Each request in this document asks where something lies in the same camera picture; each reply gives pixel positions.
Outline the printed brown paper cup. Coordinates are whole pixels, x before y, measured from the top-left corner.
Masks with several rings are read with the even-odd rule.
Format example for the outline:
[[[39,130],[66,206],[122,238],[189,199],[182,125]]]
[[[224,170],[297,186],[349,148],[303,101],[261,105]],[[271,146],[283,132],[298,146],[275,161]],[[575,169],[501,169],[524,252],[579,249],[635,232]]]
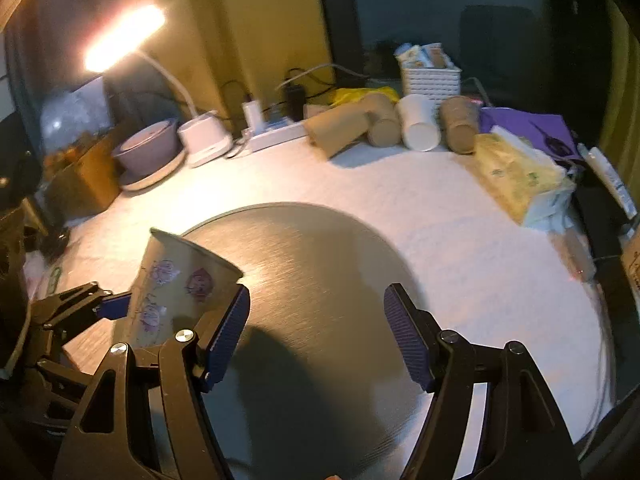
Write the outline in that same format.
[[[134,348],[158,346],[194,327],[205,312],[229,304],[243,277],[233,263],[190,240],[150,233],[128,313],[114,328],[114,341]]]

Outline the lying brown paper cup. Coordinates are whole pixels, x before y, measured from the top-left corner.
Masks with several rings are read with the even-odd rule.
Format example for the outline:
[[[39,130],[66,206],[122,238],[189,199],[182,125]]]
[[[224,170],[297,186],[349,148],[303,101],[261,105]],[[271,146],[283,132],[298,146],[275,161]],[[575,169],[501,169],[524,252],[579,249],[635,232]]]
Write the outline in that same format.
[[[306,119],[305,130],[320,152],[332,158],[369,130],[369,119],[359,104],[346,103]]]

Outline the rightmost brown paper cup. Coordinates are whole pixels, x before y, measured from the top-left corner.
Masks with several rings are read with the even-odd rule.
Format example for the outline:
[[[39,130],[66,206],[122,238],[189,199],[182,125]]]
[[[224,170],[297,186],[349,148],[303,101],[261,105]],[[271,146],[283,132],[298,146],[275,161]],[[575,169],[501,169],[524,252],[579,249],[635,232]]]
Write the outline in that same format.
[[[473,154],[475,137],[480,132],[478,106],[466,96],[450,96],[440,103],[439,118],[450,151],[460,155]]]

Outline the white paper cup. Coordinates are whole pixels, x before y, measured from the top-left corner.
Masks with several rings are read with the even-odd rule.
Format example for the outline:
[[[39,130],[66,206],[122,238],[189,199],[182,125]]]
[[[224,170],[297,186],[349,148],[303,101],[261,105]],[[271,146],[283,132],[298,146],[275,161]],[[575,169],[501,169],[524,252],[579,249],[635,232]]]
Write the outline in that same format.
[[[416,152],[437,148],[442,136],[435,118],[436,103],[422,94],[409,94],[396,104],[401,122],[402,142]]]

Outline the white tablecloth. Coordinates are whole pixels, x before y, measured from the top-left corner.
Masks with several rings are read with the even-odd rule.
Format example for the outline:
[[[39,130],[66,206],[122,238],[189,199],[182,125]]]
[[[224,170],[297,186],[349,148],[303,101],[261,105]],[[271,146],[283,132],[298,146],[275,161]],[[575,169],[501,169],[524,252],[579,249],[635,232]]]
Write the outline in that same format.
[[[474,160],[359,143],[324,158],[298,139],[200,168],[183,168],[75,226],[55,266],[26,257],[27,284],[46,296],[88,282],[130,289],[150,229],[186,237],[238,209],[296,203],[330,208],[378,232],[405,260],[437,323],[473,344],[521,341],[547,382],[570,436],[611,404],[600,304],[570,265],[564,219],[519,226],[478,180]]]

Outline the clear plastic bag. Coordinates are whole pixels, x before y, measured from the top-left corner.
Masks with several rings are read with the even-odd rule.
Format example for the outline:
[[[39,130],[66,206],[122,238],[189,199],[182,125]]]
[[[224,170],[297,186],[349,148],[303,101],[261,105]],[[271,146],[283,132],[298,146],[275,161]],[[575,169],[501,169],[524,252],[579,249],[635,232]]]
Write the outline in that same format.
[[[74,91],[49,96],[40,114],[43,151],[62,150],[75,143],[83,133],[97,136],[110,130],[113,119],[102,76],[97,76]]]

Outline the round grey placemat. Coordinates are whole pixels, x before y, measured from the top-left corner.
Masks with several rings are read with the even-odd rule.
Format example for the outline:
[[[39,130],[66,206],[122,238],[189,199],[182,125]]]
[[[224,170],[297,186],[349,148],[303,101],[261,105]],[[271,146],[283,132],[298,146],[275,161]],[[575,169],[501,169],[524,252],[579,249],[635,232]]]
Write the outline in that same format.
[[[420,288],[390,243],[314,205],[250,206],[186,232],[238,266],[250,316],[204,398],[238,479],[396,479],[427,406],[388,326],[383,296]]]

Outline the white usb charger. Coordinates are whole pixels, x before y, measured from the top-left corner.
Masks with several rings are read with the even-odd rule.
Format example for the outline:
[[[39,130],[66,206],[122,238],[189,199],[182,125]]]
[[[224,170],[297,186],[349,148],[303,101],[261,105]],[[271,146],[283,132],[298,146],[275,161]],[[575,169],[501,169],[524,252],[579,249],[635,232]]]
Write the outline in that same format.
[[[266,124],[264,113],[262,112],[262,103],[259,100],[245,101],[242,103],[242,109],[251,134],[261,134],[265,131]]]

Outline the white power strip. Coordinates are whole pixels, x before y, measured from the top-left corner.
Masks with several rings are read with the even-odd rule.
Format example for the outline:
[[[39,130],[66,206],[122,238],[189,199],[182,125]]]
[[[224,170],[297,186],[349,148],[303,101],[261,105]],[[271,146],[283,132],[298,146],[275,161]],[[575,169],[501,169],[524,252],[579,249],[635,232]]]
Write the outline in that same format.
[[[290,118],[284,118],[280,122],[268,122],[259,132],[251,128],[244,129],[239,140],[239,148],[256,153],[304,136],[306,130],[303,122],[293,122]]]

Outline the black power adapter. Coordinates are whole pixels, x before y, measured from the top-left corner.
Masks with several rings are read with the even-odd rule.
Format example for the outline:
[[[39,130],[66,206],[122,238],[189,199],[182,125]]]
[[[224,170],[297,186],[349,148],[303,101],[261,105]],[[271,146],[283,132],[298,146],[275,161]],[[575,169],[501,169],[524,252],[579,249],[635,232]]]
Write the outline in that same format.
[[[283,99],[285,115],[293,122],[301,122],[304,119],[304,106],[307,102],[307,93],[301,84],[286,84],[283,87]]]

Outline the white cream tube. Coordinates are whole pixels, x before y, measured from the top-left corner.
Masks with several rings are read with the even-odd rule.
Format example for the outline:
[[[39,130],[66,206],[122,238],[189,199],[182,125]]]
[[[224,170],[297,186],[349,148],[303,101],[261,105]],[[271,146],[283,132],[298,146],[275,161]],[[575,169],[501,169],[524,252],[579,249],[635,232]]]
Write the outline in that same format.
[[[598,176],[604,186],[608,189],[608,192],[612,194],[614,200],[620,205],[620,208],[625,211],[625,214],[629,220],[634,220],[638,214],[634,200],[631,198],[626,185],[617,173],[610,161],[605,157],[596,146],[593,148],[585,147],[584,144],[577,144],[577,151],[584,161],[588,164],[591,170]]]

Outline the black scissors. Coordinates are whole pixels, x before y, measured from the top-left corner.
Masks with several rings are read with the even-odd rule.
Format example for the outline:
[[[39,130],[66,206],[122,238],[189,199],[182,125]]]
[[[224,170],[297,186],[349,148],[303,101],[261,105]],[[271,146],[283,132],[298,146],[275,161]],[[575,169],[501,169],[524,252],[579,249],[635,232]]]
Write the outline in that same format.
[[[546,147],[552,155],[564,158],[570,157],[570,155],[573,154],[570,147],[561,139],[550,136],[550,134],[546,133],[534,122],[532,123],[532,126],[542,135],[542,137],[544,138],[544,144],[546,144]]]

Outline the yellow plastic bag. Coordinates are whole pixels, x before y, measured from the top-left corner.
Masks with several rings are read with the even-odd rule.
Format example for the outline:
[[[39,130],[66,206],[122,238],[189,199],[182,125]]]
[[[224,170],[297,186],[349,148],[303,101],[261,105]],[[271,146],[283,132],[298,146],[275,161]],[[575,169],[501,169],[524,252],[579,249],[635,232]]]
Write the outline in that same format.
[[[389,86],[380,88],[338,88],[333,95],[331,106],[336,107],[347,103],[357,103],[369,94],[382,94],[392,103],[400,99],[398,92]]]

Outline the yellow curtain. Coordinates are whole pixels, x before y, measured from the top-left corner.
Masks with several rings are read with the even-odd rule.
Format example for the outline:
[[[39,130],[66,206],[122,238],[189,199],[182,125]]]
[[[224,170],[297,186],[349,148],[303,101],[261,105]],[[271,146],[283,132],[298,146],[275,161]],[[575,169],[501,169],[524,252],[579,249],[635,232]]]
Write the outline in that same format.
[[[250,93],[277,103],[293,68],[320,67],[331,55],[320,0],[134,0],[162,8],[166,23],[144,46],[191,93],[200,110],[229,122]]]

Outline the white plastic basket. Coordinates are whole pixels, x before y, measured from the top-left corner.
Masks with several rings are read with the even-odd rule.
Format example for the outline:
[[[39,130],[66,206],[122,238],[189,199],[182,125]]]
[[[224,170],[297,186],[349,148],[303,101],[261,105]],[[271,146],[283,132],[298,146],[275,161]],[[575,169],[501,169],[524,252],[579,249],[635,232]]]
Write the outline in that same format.
[[[405,96],[420,94],[433,101],[457,96],[461,87],[461,70],[451,68],[400,66],[402,91]]]

